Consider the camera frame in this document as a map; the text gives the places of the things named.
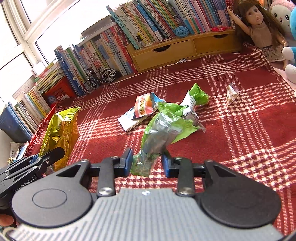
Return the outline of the person's left hand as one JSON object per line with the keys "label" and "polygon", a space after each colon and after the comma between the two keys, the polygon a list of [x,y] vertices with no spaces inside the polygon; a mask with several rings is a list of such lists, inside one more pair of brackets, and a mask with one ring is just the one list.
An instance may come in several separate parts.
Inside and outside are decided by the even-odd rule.
{"label": "person's left hand", "polygon": [[0,226],[7,227],[12,226],[15,223],[15,219],[13,216],[1,213],[0,214]]}

